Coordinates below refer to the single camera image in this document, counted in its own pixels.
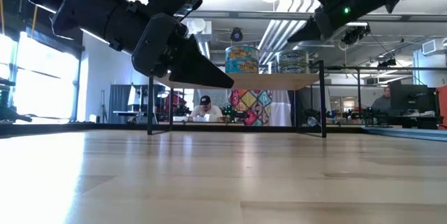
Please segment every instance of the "shelf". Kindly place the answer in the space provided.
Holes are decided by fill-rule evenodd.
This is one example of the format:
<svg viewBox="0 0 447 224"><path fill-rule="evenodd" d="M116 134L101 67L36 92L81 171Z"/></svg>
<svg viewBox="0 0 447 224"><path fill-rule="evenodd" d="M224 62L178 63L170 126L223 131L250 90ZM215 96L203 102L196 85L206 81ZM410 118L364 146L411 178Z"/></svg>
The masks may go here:
<svg viewBox="0 0 447 224"><path fill-rule="evenodd" d="M318 82L318 74L251 74L231 73L228 74L235 83L232 89L246 90L299 90L307 85ZM218 87L207 87L198 84L185 84L169 81L169 75L154 81L174 89L222 89Z"/></svg>

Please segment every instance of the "black cap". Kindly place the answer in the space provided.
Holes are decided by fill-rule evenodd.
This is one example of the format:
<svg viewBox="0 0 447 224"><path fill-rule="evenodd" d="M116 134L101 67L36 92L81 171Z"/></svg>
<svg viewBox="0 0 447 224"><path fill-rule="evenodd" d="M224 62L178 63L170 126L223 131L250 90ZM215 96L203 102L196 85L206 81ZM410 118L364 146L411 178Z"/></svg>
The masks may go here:
<svg viewBox="0 0 447 224"><path fill-rule="evenodd" d="M207 105L211 103L211 98L209 96L203 96L200 98L200 105Z"/></svg>

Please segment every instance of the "person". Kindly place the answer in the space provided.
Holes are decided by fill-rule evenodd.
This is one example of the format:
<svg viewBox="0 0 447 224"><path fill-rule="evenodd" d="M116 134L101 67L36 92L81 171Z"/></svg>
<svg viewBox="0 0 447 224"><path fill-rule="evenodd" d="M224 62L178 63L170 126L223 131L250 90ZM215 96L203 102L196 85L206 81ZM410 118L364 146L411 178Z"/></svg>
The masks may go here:
<svg viewBox="0 0 447 224"><path fill-rule="evenodd" d="M390 87L385 87L383 95L377 98L372 104L371 108L374 110L380 110L380 112L389 112L391 108L391 90Z"/></svg>
<svg viewBox="0 0 447 224"><path fill-rule="evenodd" d="M211 104L211 98L209 96L203 96L200 98L200 105L194 107L191 117L203 117L205 114L222 117L222 111L216 105Z"/></svg>

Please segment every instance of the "colorful fabric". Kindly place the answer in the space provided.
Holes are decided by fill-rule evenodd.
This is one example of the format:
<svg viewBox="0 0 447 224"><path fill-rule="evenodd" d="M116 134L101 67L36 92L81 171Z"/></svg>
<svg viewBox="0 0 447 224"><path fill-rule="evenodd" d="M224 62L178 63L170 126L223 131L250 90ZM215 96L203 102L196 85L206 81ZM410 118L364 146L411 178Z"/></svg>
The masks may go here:
<svg viewBox="0 0 447 224"><path fill-rule="evenodd" d="M233 90L230 103L236 110L247 112L249 118L244 119L248 126L268 126L272 112L272 91Z"/></svg>

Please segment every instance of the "wooden floor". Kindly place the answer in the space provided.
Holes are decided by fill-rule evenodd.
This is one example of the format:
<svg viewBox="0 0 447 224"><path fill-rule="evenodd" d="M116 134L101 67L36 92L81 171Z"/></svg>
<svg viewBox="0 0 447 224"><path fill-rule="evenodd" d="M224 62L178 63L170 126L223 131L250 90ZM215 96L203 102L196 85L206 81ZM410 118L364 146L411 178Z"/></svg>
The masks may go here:
<svg viewBox="0 0 447 224"><path fill-rule="evenodd" d="M0 223L447 223L447 143L90 131L0 139Z"/></svg>

